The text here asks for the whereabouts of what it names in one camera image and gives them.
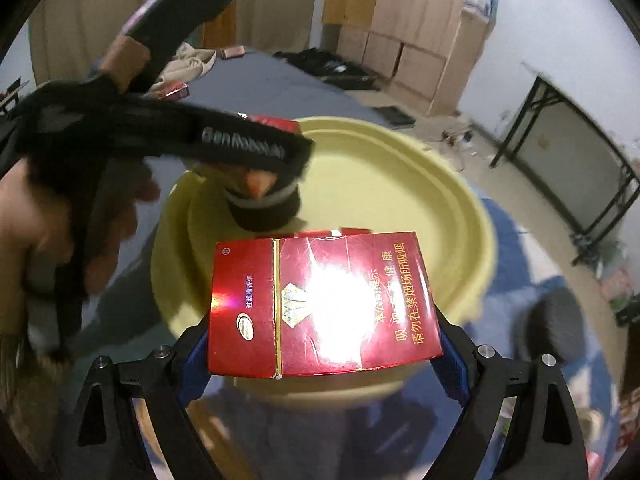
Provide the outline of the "person's left hand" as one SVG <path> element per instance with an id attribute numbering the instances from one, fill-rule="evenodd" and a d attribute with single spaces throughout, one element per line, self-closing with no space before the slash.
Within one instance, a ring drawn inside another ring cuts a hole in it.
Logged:
<path id="1" fill-rule="evenodd" d="M 19 160 L 1 179 L 1 333 L 22 330 L 25 293 L 21 280 L 27 254 L 34 250 L 66 263 L 73 255 L 70 206 L 64 200 L 29 182 L 29 163 Z M 125 209 L 106 229 L 104 248 L 85 274 L 87 292 L 95 295 L 107 285 L 117 266 L 119 248 L 137 229 L 137 202 L 152 203 L 160 188 L 147 176 L 134 188 Z"/>

